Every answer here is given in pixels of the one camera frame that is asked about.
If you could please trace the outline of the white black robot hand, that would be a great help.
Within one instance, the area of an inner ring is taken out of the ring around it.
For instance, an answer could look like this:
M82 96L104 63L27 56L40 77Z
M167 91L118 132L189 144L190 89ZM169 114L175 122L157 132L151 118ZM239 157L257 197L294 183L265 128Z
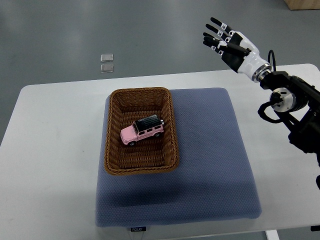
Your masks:
M246 36L239 31L232 31L229 25L214 17L210 20L219 27L210 24L205 27L221 39L204 32L203 44L219 54L233 71L246 75L253 82L261 81L271 72L270 63L260 57L260 51Z

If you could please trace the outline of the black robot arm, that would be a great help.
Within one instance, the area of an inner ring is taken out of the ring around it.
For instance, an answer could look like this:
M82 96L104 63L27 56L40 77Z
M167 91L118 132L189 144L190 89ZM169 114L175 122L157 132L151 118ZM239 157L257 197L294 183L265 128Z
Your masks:
M261 119L271 124L283 124L288 130L288 142L305 154L320 159L320 92L302 78L278 70L273 50L267 59L240 31L210 18L203 44L216 52L235 73L248 77L269 99L257 110Z

